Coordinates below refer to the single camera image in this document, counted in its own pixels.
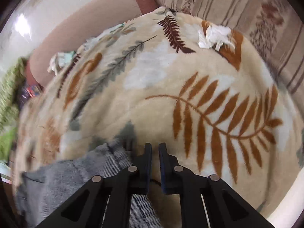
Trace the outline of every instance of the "beige blanket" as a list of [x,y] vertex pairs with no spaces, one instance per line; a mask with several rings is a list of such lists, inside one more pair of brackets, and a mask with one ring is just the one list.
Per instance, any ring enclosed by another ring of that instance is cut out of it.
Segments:
[[[120,138],[158,144],[195,174],[218,174],[268,217],[300,166],[303,121],[273,82],[253,45],[235,30],[235,48],[199,48],[209,22],[163,7],[127,22],[80,55],[24,108],[13,184],[22,171],[84,155]],[[164,226],[180,227],[178,196],[150,198]]]

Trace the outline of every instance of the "silver rivet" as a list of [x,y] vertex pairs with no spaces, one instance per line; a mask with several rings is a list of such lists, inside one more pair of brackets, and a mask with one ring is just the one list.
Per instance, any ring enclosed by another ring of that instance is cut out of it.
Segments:
[[210,179],[212,180],[212,181],[218,181],[219,180],[219,176],[218,175],[216,175],[216,174],[212,174],[212,175],[210,175]]
[[95,183],[100,182],[101,181],[101,176],[93,176],[92,181],[95,182]]
[[137,167],[135,165],[131,165],[131,166],[128,167],[128,171],[129,172],[135,172],[135,171],[137,171]]
[[181,172],[181,171],[184,170],[184,168],[182,166],[180,166],[180,165],[177,165],[177,166],[174,167],[174,170],[178,171],[178,172]]

